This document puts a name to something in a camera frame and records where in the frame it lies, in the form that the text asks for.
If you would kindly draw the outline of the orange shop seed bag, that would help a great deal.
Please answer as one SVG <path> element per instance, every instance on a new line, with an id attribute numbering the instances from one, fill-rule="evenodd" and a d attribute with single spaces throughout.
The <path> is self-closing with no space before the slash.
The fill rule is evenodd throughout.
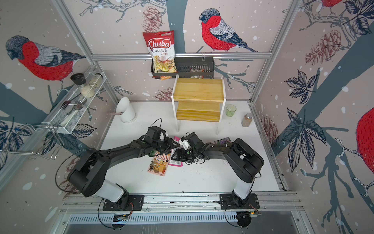
<path id="1" fill-rule="evenodd" d="M 168 155 L 158 155 L 153 157 L 147 172 L 159 175 L 159 176 L 165 176 L 169 162 L 170 162 L 171 154 Z"/>

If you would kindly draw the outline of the pink flower seed bag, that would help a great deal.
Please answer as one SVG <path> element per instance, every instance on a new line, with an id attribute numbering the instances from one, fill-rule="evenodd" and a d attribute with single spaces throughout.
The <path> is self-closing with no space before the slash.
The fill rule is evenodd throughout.
<path id="1" fill-rule="evenodd" d="M 175 136 L 174 137 L 174 140 L 179 142 L 180 141 L 180 138 Z M 177 161 L 177 160 L 170 160 L 169 161 L 169 166 L 174 166 L 174 167 L 182 167 L 183 166 L 183 163 L 181 161 Z"/>

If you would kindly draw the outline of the purple flower seed bag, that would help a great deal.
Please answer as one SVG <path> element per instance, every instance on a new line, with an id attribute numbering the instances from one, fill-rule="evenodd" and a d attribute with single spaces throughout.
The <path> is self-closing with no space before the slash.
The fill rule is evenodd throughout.
<path id="1" fill-rule="evenodd" d="M 231 139 L 229 137 L 225 137 L 225 138 L 214 141 L 214 144 L 226 145 L 226 144 L 229 144 L 229 143 L 231 143 Z"/>

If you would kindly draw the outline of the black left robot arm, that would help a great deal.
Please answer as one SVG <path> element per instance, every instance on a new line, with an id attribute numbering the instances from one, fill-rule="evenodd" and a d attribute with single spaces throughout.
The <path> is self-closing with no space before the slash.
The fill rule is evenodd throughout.
<path id="1" fill-rule="evenodd" d="M 126 190 L 106 179 L 107 171 L 128 160 L 148 156 L 152 151 L 169 154 L 180 144 L 157 126 L 148 128 L 146 134 L 129 144 L 113 149 L 88 149 L 68 175 L 68 181 L 85 197 L 99 196 L 117 203 L 125 199 Z"/>

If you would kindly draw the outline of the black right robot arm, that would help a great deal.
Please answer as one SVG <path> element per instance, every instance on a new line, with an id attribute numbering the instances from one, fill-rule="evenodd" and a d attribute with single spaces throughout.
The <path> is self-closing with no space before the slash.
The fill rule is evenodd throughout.
<path id="1" fill-rule="evenodd" d="M 261 178 L 264 159 L 241 138 L 225 144 L 203 143 L 195 133 L 181 138 L 181 148 L 173 153 L 171 159 L 187 164 L 197 164 L 202 160 L 225 160 L 228 162 L 238 181 L 232 192 L 232 202 L 240 206 L 252 194 L 256 179 Z"/>

